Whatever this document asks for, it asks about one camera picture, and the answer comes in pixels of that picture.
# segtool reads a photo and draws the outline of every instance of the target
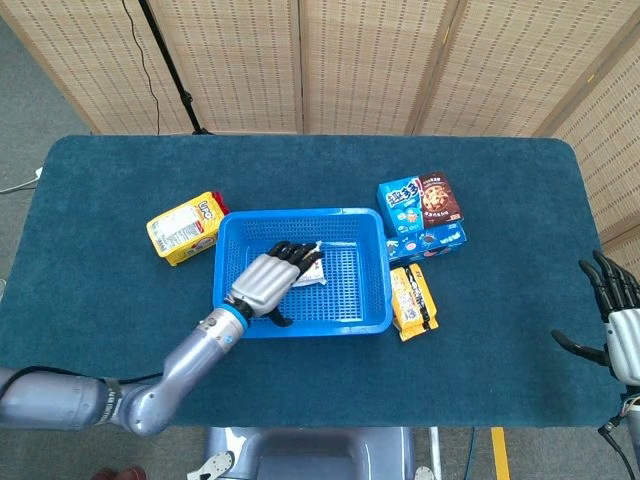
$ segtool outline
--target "robotic hand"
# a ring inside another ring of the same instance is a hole
[[[42,367],[18,372],[0,368],[0,426],[80,430],[113,423],[138,435],[160,433],[184,397],[244,334],[252,317],[266,315],[282,327],[291,324],[277,306],[324,256],[311,252],[315,247],[280,242],[256,258],[233,283],[224,304],[165,359],[162,379],[155,385]]]
[[[594,251],[593,257],[602,273],[585,260],[579,265],[591,282],[604,323],[607,339],[604,350],[577,344],[559,330],[553,330],[551,335],[570,353],[609,367],[611,375],[626,386],[620,412],[600,427],[598,433],[620,455],[633,480],[631,465],[610,433],[622,418],[627,418],[636,462],[640,466],[640,285],[631,273],[600,252]]]

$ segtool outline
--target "yellow tape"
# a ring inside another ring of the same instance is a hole
[[[491,427],[491,441],[493,443],[493,458],[496,463],[496,480],[509,480],[509,460],[507,459],[507,445],[504,441],[504,429]]]

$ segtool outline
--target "woven panel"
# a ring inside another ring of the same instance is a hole
[[[190,132],[138,2],[127,0],[160,103],[161,133]],[[99,133],[155,133],[156,104],[120,1],[4,0],[0,12],[91,127]]]
[[[305,130],[403,133],[445,3],[306,0]]]
[[[208,130],[296,131],[300,55],[291,0],[155,4]]]
[[[575,149],[603,240],[640,214],[640,42],[604,77],[556,136]]]
[[[605,253],[640,280],[640,236],[605,249]]]
[[[635,8],[471,0],[422,133],[532,134]]]

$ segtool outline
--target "yellow snack package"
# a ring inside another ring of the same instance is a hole
[[[147,222],[156,252],[173,267],[216,243],[229,213],[218,192],[205,192]]]
[[[416,263],[391,270],[393,324],[403,342],[438,328],[436,305]]]

